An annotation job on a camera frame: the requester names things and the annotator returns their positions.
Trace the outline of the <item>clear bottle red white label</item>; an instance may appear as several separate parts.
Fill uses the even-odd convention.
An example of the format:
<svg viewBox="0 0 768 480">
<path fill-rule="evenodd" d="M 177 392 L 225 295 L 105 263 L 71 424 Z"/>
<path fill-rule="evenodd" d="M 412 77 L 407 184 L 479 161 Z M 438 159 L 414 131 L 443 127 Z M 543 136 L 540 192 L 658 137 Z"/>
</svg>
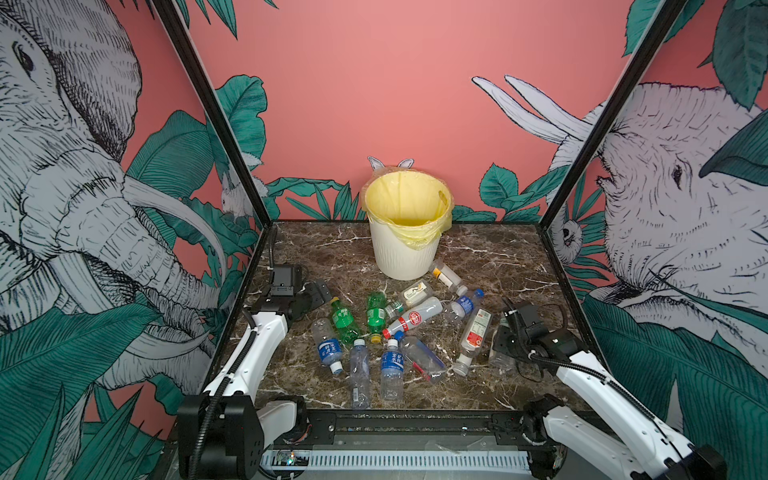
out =
<svg viewBox="0 0 768 480">
<path fill-rule="evenodd" d="M 459 342 L 459 356 L 453 364 L 453 371 L 460 376 L 469 374 L 474 358 L 479 354 L 485 335 L 492 320 L 492 314 L 479 307 L 467 320 Z"/>
</svg>

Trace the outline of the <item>clear bottle green cap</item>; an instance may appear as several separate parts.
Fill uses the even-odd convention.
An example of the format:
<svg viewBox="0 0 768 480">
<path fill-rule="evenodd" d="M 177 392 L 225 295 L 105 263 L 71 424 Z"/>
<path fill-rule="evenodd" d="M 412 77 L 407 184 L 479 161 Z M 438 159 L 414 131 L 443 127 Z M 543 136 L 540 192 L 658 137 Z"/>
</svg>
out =
<svg viewBox="0 0 768 480">
<path fill-rule="evenodd" d="M 490 349 L 489 349 L 488 364 L 491 367 L 493 367 L 494 369 L 496 369 L 499 373 L 505 373 L 505 372 L 508 372 L 508 371 L 514 369 L 515 366 L 516 366 L 516 360 L 513 358 L 512 350 L 511 350 L 511 347 L 514 344 L 514 333 L 513 333 L 512 329 L 510 327 L 509 322 L 506 319 L 501 319 L 499 321 L 496 329 L 499 326 L 506 326 L 506 327 L 510 328 L 510 334 L 508 336 L 508 349 L 509 349 L 510 359 L 509 360 L 491 360 L 490 359 Z"/>
</svg>

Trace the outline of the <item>green bottle yellow cap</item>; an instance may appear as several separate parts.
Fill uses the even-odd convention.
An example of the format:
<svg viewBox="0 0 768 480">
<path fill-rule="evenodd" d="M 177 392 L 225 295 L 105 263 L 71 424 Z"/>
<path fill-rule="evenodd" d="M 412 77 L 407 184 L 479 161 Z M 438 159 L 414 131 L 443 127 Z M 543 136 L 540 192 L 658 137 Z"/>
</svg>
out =
<svg viewBox="0 0 768 480">
<path fill-rule="evenodd" d="M 331 319 L 339 339 L 346 345 L 353 345 L 360 337 L 360 329 L 349 307 L 338 297 L 331 300 Z"/>
</svg>

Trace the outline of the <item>clear bottle blue label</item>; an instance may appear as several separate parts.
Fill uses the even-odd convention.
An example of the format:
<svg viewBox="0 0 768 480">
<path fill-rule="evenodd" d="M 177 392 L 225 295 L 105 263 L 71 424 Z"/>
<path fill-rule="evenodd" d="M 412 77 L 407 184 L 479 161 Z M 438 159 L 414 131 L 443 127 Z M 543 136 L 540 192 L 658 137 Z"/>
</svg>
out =
<svg viewBox="0 0 768 480">
<path fill-rule="evenodd" d="M 314 321 L 311 325 L 311 333 L 321 363 L 333 375 L 340 375 L 343 372 L 343 352 L 330 321 L 326 318 Z"/>
</svg>

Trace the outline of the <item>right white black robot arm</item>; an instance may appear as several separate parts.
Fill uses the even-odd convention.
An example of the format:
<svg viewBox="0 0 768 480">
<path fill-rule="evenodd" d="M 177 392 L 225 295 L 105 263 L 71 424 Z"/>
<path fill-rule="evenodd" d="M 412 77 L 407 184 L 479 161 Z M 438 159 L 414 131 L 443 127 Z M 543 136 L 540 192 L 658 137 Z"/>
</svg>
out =
<svg viewBox="0 0 768 480">
<path fill-rule="evenodd" d="M 529 465 L 535 478 L 553 478 L 566 451 L 577 453 L 610 479 L 727 478 L 720 453 L 710 445 L 694 445 L 652 413 L 569 330 L 501 324 L 492 350 L 517 364 L 550 372 L 607 426 L 594 426 L 550 394 L 529 401 L 517 416 L 512 436 L 532 448 Z"/>
</svg>

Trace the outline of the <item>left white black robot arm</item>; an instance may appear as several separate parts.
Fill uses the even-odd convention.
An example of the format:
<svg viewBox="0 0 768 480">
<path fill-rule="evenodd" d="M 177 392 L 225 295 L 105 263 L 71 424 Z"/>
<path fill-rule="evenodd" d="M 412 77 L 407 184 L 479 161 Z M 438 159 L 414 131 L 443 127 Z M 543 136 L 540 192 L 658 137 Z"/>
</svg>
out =
<svg viewBox="0 0 768 480">
<path fill-rule="evenodd" d="M 245 310 L 248 326 L 214 379 L 185 397 L 177 413 L 179 473 L 183 479 L 251 479 L 267 447 L 307 438 L 312 425 L 301 396 L 254 405 L 259 385 L 293 322 L 331 300 L 323 281 L 293 294 L 271 286 Z"/>
</svg>

